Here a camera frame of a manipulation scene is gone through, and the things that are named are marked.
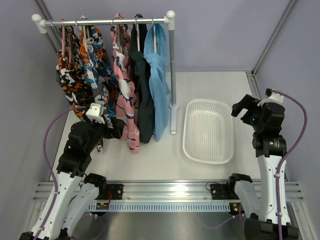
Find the cream hanger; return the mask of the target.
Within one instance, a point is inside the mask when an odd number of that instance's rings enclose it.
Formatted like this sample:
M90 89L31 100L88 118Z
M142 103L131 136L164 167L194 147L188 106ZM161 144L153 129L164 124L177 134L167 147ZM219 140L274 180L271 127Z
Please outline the cream hanger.
M137 19L139 17L135 17L135 30L136 30L136 41L137 41L137 51L141 51L141 45L140 45L140 29L139 29L139 24L137 22Z
M156 37L156 24L152 20L152 32L153 32L153 52L157 54L157 37Z

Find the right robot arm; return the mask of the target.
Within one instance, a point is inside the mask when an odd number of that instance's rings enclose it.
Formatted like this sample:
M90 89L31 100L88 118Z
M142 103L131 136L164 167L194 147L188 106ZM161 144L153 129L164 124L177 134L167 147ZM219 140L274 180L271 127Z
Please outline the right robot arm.
M299 230L292 226L286 202L287 143L280 134L285 108L275 94L265 100L247 94L233 104L231 115L237 117L243 109L247 111L242 122L254 130L252 146L260 171L261 196L255 193L251 177L240 173L229 177L226 192L240 200L239 210L246 216L241 221L244 236L247 240L297 240Z

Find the light blue shorts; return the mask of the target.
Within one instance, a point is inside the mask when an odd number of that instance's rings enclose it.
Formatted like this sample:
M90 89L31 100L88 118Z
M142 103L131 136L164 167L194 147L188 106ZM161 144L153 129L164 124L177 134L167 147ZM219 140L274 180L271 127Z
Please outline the light blue shorts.
M156 26L157 53L154 53L153 27L147 31L143 57L150 65L149 89L154 102L155 111L155 140L160 141L169 122L168 94L171 93L166 81L166 69L168 64L167 39L163 26Z

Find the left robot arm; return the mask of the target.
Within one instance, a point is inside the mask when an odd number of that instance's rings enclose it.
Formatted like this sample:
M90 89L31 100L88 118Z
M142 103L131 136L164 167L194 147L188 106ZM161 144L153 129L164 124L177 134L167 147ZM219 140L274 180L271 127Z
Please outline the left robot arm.
M112 200L122 200L123 185L108 183L106 177L85 171L91 152L110 138L106 125L80 121L70 128L68 140L53 176L54 186L34 227L21 234L22 240L70 240L73 231L94 200L105 200L101 209L109 210Z

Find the dark navy shorts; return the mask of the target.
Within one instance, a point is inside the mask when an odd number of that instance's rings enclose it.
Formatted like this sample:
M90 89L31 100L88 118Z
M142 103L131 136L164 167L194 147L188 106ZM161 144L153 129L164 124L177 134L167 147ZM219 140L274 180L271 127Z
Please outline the dark navy shorts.
M136 27L133 26L129 49L130 64L133 70L132 77L138 95L137 127L139 129L139 141L143 144L150 142L155 128L154 101L149 85L151 67L144 58L144 43L147 32L147 25L139 24L140 51L138 51Z

